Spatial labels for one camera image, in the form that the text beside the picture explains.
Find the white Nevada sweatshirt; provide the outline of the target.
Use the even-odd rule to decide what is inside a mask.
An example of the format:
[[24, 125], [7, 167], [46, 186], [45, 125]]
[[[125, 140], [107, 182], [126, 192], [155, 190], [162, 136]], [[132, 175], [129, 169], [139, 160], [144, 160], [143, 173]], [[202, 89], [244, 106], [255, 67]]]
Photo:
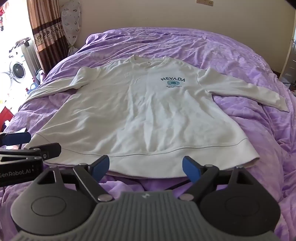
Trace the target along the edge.
[[54, 164], [91, 164], [103, 155], [110, 171], [142, 178], [183, 177], [182, 159], [227, 170], [259, 158], [245, 132], [213, 101], [241, 96], [288, 111], [264, 87], [196, 68], [181, 60], [131, 56], [36, 89], [29, 100], [75, 89], [27, 148], [59, 143]]

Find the red object at bedside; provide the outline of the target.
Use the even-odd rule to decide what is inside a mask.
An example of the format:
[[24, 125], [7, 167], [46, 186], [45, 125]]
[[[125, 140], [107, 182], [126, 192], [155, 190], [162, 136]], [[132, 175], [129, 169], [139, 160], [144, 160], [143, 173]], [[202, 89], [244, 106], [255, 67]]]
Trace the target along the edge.
[[13, 113], [6, 108], [5, 106], [3, 107], [1, 113], [0, 113], [0, 128], [1, 128], [1, 132], [3, 132], [4, 128], [4, 124], [6, 121], [11, 121], [11, 119], [13, 118]]

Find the white washing machine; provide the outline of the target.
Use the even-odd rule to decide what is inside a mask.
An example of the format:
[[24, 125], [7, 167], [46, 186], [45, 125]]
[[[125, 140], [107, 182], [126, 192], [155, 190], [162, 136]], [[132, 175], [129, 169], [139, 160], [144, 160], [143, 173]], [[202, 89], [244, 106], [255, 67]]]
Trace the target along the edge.
[[8, 50], [8, 64], [2, 71], [5, 77], [10, 78], [13, 89], [30, 91], [36, 76], [31, 54], [32, 40], [27, 37], [17, 41]]

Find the purple floral bed blanket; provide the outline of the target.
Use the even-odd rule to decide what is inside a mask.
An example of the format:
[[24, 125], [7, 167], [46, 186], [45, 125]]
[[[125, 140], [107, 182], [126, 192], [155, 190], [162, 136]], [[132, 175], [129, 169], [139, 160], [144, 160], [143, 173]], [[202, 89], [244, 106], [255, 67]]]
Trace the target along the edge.
[[[247, 134], [260, 159], [248, 171], [278, 201], [280, 221], [275, 229], [281, 240], [295, 240], [295, 96], [278, 81], [266, 61], [252, 49], [224, 35], [181, 28], [121, 28], [90, 35], [74, 55], [59, 62], [46, 76], [43, 86], [75, 76], [83, 67], [97, 67], [133, 54], [147, 58], [168, 56], [197, 68], [215, 68], [244, 81], [269, 88], [286, 99], [289, 113], [261, 106], [242, 97], [213, 96], [219, 107]], [[74, 91], [26, 103], [6, 132], [24, 127], [31, 135], [45, 125]], [[123, 191], [158, 191], [172, 188], [178, 196], [190, 183], [186, 178], [136, 180], [106, 176], [101, 185], [114, 197]], [[14, 200], [30, 185], [1, 188], [1, 238], [11, 240], [18, 232], [10, 216]]]

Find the brown patterned curtain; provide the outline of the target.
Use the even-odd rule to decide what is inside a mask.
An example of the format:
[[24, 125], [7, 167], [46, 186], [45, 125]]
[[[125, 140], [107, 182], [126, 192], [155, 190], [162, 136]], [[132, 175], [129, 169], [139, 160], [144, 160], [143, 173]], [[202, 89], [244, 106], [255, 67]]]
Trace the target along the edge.
[[27, 7], [39, 61], [48, 74], [68, 56], [69, 45], [62, 26], [59, 1], [29, 0]]

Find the white patterned fabric bundle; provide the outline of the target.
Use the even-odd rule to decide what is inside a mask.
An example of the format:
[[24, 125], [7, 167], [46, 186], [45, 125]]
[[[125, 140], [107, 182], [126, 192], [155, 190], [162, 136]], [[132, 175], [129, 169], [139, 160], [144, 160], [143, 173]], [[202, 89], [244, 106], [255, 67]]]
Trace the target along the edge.
[[60, 5], [60, 14], [63, 30], [69, 45], [68, 56], [75, 54], [74, 47], [80, 33], [80, 1], [64, 1]]

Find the wall outlet plate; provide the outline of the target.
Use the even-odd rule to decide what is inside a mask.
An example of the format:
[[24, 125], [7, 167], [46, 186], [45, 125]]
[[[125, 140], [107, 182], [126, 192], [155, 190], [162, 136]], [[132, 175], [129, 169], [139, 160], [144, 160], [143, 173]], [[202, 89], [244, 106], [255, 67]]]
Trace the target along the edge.
[[196, 0], [198, 4], [204, 4], [207, 6], [213, 6], [214, 2], [212, 0]]

